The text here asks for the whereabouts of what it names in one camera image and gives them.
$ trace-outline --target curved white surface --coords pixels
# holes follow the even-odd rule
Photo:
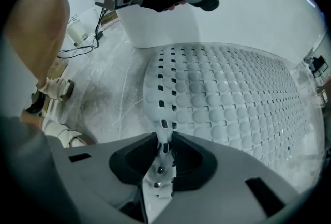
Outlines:
[[[157,13],[130,6],[117,11],[133,46],[225,42],[261,49],[299,63],[325,33],[314,0],[220,0],[205,12],[189,4]]]

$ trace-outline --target circular dimple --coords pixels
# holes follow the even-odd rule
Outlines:
[[[233,95],[233,101],[235,104],[243,104],[244,97],[241,94],[235,94],[235,95]]]
[[[157,93],[154,93],[153,91],[149,91],[146,94],[146,100],[149,103],[157,102],[158,101],[158,94]]]
[[[207,114],[203,110],[197,110],[193,113],[193,120],[197,123],[203,123],[207,120]]]
[[[271,138],[275,134],[274,129],[271,127],[268,129],[268,136]]]
[[[185,124],[189,119],[189,114],[186,111],[178,111],[176,114],[176,120],[178,123]]]
[[[255,131],[255,130],[258,130],[260,128],[260,125],[259,125],[259,120],[258,119],[253,119],[250,121],[250,128]]]
[[[257,106],[257,113],[258,114],[264,114],[263,106],[260,105],[260,104]]]
[[[257,93],[253,93],[253,94],[252,94],[252,97],[253,97],[254,102],[259,102],[259,101],[260,101],[260,96],[259,96],[259,94],[257,94]]]
[[[255,116],[257,114],[257,110],[256,110],[255,106],[247,107],[247,112],[248,112],[249,116]]]
[[[223,126],[215,126],[212,129],[212,137],[214,139],[220,139],[227,135],[226,127]]]
[[[254,145],[259,144],[259,143],[262,141],[262,139],[261,139],[261,134],[260,134],[260,133],[255,133],[255,134],[253,134],[253,136],[252,136],[252,140],[253,140],[253,144],[254,144]]]
[[[201,92],[201,85],[199,83],[192,83],[190,85],[190,91],[193,93]]]
[[[246,81],[251,81],[252,80],[252,78],[251,78],[251,76],[250,76],[249,73],[245,73],[244,74],[244,78],[245,78]]]
[[[265,117],[259,119],[260,127],[265,127],[267,125]]]
[[[176,90],[179,91],[180,93],[183,93],[186,91],[186,85],[183,82],[178,82],[176,83]]]
[[[272,116],[273,123],[277,122],[277,115],[273,114]]]
[[[199,79],[199,75],[197,73],[191,72],[189,73],[188,78],[191,81],[197,81]]]
[[[211,80],[213,78],[213,74],[210,71],[204,72],[202,73],[202,78],[204,80]]]
[[[223,81],[218,83],[217,87],[221,92],[226,92],[226,91],[229,90],[229,85],[227,83],[223,82]]]
[[[176,69],[185,69],[185,64],[183,62],[176,62]]]
[[[237,109],[237,115],[239,118],[246,118],[248,116],[247,109],[244,107],[239,107]]]
[[[275,111],[276,108],[275,108],[275,105],[273,103],[271,103],[269,106],[270,106],[270,111],[271,112]]]
[[[207,92],[213,92],[217,89],[216,84],[211,81],[207,82],[203,87]]]
[[[238,81],[243,81],[244,80],[244,75],[241,72],[235,73],[234,76],[236,77],[236,79]]]
[[[256,91],[256,87],[255,87],[254,83],[252,83],[252,82],[248,83],[248,87],[251,91]]]
[[[260,97],[261,97],[261,101],[263,102],[267,100],[267,97],[263,93],[260,93]]]
[[[264,104],[263,109],[264,109],[264,112],[266,112],[266,113],[270,112],[270,107],[268,104]]]
[[[231,67],[230,67],[230,65],[228,65],[228,64],[223,64],[222,65],[222,69],[223,69],[224,72],[227,72],[227,71],[231,71],[232,70]]]
[[[210,139],[210,137],[208,136],[208,135],[210,135],[210,132],[207,128],[204,128],[204,127],[198,127],[194,131],[194,135],[199,138],[208,139],[208,140]]]
[[[152,88],[152,87],[156,86],[156,84],[157,84],[156,79],[148,78],[147,81],[146,81],[146,85],[149,88]]]
[[[182,71],[176,72],[176,79],[178,79],[180,81],[186,79],[186,76],[185,76],[184,72],[182,72]]]
[[[250,132],[250,125],[248,121],[243,121],[239,124],[240,132],[242,134],[247,134]]]
[[[174,87],[174,83],[169,78],[163,79],[163,84],[168,89],[172,89]]]
[[[222,70],[221,65],[219,63],[212,63],[212,69],[214,71],[221,71]]]
[[[221,103],[220,97],[217,95],[209,95],[209,96],[207,96],[207,103],[210,106],[218,106]]]
[[[163,74],[165,76],[171,77],[172,75],[174,75],[174,72],[171,70],[171,68],[166,68],[166,69],[163,69]]]
[[[202,70],[205,70],[205,71],[210,70],[210,64],[208,64],[207,62],[203,62],[199,66]]]
[[[191,103],[194,107],[201,107],[205,104],[204,97],[197,95],[191,98]]]
[[[176,103],[180,107],[185,107],[185,106],[188,106],[190,102],[189,102],[189,99],[187,98],[187,96],[180,95],[176,98]]]
[[[217,72],[217,73],[215,73],[215,78],[219,81],[225,81],[225,74]]]
[[[269,138],[269,135],[268,135],[268,130],[263,130],[261,132],[261,138],[263,141],[267,140]]]
[[[239,125],[238,124],[230,124],[229,126],[227,126],[227,132],[228,132],[228,135],[231,136],[231,137],[240,134]]]
[[[236,72],[236,71],[240,71],[239,66],[236,65],[236,64],[231,65],[231,69],[232,69],[234,72]]]
[[[225,74],[225,78],[228,80],[228,81],[234,81],[235,78],[234,78],[234,73],[233,72],[227,72]]]
[[[227,120],[231,121],[234,120],[236,118],[236,111],[232,108],[226,109],[224,111],[224,116]]]
[[[240,84],[239,84],[239,87],[240,87],[240,89],[242,90],[242,91],[248,91],[248,85],[247,85],[247,83],[245,83],[245,82],[241,82]]]
[[[224,119],[224,111],[213,109],[209,113],[210,120],[213,122],[218,122],[222,119]]]
[[[187,69],[195,71],[195,70],[198,69],[198,66],[195,63],[190,63],[190,64],[187,65]]]
[[[246,103],[252,103],[253,102],[252,95],[244,94],[244,100],[245,100]]]
[[[270,115],[268,115],[268,116],[266,117],[266,120],[267,120],[267,125],[268,125],[268,126],[270,126],[270,125],[273,124],[273,119],[272,119],[272,117],[271,117]]]
[[[242,147],[248,148],[253,145],[252,137],[243,137],[242,138]]]
[[[239,85],[236,83],[231,82],[230,83],[230,90],[233,92],[238,92],[240,90]]]
[[[226,106],[232,104],[232,96],[229,94],[222,95],[222,103]]]

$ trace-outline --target wire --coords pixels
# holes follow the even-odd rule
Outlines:
[[[98,24],[95,27],[95,32],[94,32],[95,34],[94,34],[94,38],[93,38],[92,44],[90,44],[88,46],[83,46],[83,47],[77,47],[77,48],[69,49],[69,50],[60,50],[58,52],[57,57],[58,58],[63,58],[63,59],[70,59],[70,58],[74,58],[74,57],[77,57],[77,56],[80,56],[80,55],[86,55],[86,54],[92,52],[94,49],[97,49],[100,46],[99,39],[98,39],[99,27],[100,27],[100,24],[101,24],[101,20],[104,17],[104,15],[105,15],[106,12],[107,12],[107,10],[104,9],[104,8],[102,8],[101,13],[100,13],[100,16],[99,16]],[[97,45],[96,46],[94,46],[94,40],[97,40]],[[91,50],[89,50],[88,52],[85,52],[85,53],[77,54],[75,56],[69,56],[69,57],[62,57],[62,56],[60,56],[61,54],[66,53],[66,52],[75,51],[75,50],[78,50],[78,49],[86,49],[86,48],[90,48]]]

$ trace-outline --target white wall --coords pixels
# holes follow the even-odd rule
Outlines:
[[[101,7],[95,5],[95,0],[68,0],[70,5],[70,17],[78,16],[88,34],[94,32],[101,13]],[[62,46],[62,50],[72,49],[71,41],[68,37]]]
[[[323,41],[319,47],[315,50],[312,56],[319,58],[322,56],[329,66],[321,75],[322,80],[326,80],[329,75],[331,75],[331,35],[327,31]]]
[[[139,6],[117,13],[135,47],[225,42],[274,53],[295,64],[325,33],[314,0],[220,0],[212,12],[186,4],[163,13]]]

